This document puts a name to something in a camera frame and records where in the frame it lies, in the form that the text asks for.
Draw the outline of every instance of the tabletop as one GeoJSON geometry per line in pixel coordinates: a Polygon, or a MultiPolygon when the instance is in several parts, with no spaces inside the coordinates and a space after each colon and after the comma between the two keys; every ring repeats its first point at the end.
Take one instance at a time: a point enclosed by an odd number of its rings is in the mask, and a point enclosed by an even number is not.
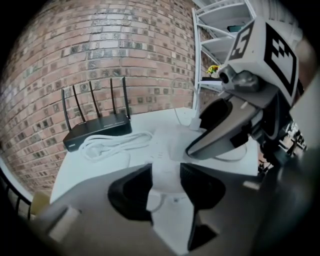
{"type": "MultiPolygon", "coordinates": [[[[190,108],[181,107],[176,110],[183,125],[188,125],[191,118],[195,115],[195,111],[190,108]]],[[[133,132],[148,131],[154,134],[159,126],[172,126],[178,124],[174,109],[165,109],[131,116],[133,132]]],[[[146,157],[149,155],[147,148],[148,147],[143,147],[129,151],[131,155],[129,167],[146,163],[146,157]]],[[[224,162],[211,158],[194,161],[192,163],[220,171],[256,176],[258,174],[257,142],[250,137],[246,143],[246,148],[247,152],[245,156],[237,162],[224,162]]],[[[223,159],[238,159],[243,155],[244,148],[238,147],[219,157],[223,159]]],[[[99,162],[90,162],[82,157],[79,150],[68,152],[57,174],[50,202],[54,202],[65,192],[82,181],[127,168],[127,166],[125,166],[126,162],[123,161],[124,157],[124,154],[119,153],[99,162]]]]}

